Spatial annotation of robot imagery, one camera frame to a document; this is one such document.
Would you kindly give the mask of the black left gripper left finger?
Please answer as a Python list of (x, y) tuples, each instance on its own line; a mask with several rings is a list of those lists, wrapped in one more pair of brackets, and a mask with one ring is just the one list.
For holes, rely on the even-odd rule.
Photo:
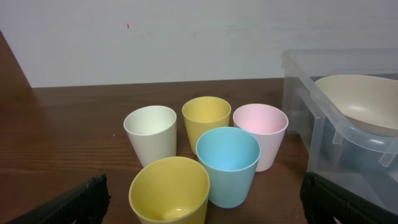
[(101, 224), (110, 204), (107, 176), (98, 175), (7, 222)]

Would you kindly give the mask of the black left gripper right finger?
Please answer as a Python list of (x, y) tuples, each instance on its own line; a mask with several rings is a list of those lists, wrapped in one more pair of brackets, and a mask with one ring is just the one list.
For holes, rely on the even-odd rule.
[(346, 190), (332, 181), (307, 172), (300, 199), (308, 224), (395, 224), (397, 215)]

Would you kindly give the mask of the large cream bowl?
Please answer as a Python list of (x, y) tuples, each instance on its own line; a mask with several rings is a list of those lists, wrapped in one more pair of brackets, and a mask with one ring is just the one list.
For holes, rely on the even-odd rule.
[(397, 137), (397, 80), (332, 75), (315, 84), (356, 127)]

